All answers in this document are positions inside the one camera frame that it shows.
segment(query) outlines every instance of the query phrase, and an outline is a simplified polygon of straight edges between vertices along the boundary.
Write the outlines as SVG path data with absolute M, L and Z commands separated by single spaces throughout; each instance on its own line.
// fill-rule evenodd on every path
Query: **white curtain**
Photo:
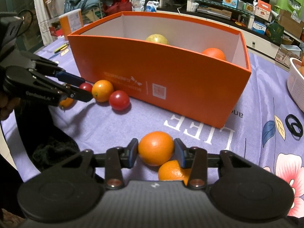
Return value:
M 34 0 L 35 3 L 35 9 L 36 9 L 36 15 L 40 27 L 40 32 L 43 40 L 44 45 L 49 45 L 51 42 L 53 42 L 53 39 L 50 34 L 49 30 L 49 16 L 45 9 L 43 0 Z

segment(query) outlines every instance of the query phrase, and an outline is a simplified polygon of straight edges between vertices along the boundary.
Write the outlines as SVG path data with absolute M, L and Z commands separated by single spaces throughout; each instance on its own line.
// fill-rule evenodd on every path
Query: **blue leaf print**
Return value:
M 268 121 L 265 123 L 264 128 L 263 128 L 263 132 L 262 132 L 262 144 L 263 147 L 265 146 L 266 142 L 275 135 L 275 131 L 276 131 L 276 127 L 275 127 L 276 123 L 274 121 Z

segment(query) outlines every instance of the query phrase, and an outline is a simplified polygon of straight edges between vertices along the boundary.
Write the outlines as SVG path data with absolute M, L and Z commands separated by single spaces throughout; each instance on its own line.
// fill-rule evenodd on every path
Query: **qr code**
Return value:
M 153 96 L 166 99 L 166 92 L 167 92 L 166 87 L 157 84 L 152 84 L 152 90 L 153 90 Z

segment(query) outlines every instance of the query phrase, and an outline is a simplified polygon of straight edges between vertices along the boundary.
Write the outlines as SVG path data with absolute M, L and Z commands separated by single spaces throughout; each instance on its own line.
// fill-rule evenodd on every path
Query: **glass shelf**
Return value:
M 207 3 L 207 4 L 211 4 L 211 5 L 215 5 L 215 6 L 220 6 L 222 8 L 225 8 L 225 9 L 229 9 L 229 10 L 232 10 L 232 11 L 235 11 L 235 12 L 238 12 L 238 13 L 244 13 L 246 15 L 253 15 L 253 16 L 256 16 L 254 15 L 252 12 L 249 12 L 247 10 L 242 10 L 242 9 L 237 9 L 237 8 L 233 8 L 233 7 L 230 7 L 230 6 L 227 6 L 227 5 L 224 5 L 222 2 L 219 2 L 219 1 L 213 1 L 213 0 L 197 0 L 197 1 L 200 1 L 202 3 Z

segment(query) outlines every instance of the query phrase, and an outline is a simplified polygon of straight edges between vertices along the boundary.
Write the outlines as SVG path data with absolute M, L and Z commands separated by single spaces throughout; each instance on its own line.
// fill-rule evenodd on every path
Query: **tile floor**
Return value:
M 258 52 L 256 52 L 256 51 L 251 50 L 251 49 L 248 49 L 248 52 L 254 53 L 254 54 L 256 54 L 256 55 L 258 55 L 258 56 L 260 56 L 260 57 L 262 57 L 262 58 L 264 58 L 264 59 L 266 59 L 266 60 L 268 60 L 268 61 L 270 61 L 271 63 L 273 63 L 273 64 L 275 64 L 275 65 L 278 65 L 279 67 L 283 68 L 284 70 L 288 71 L 288 69 L 287 69 L 285 66 L 281 65 L 280 63 L 278 63 L 278 62 L 276 62 L 276 61 L 274 61 L 274 60 L 272 60 L 272 59 L 269 59 L 267 56 L 265 56 L 265 55 L 263 55 L 263 54 L 260 54 L 260 53 L 258 53 Z M 13 159 L 12 159 L 12 156 L 11 156 L 11 154 L 10 154 L 10 151 L 9 151 L 9 149 L 8 149 L 8 147 L 7 147 L 7 144 L 6 144 L 5 140 L 4 140 L 4 137 L 3 137 L 3 135 L 2 135 L 1 132 L 0 132 L 0 154 L 8 161 L 13 167 L 16 168 L 16 166 L 15 166 L 15 164 L 14 164 L 14 161 L 13 161 Z

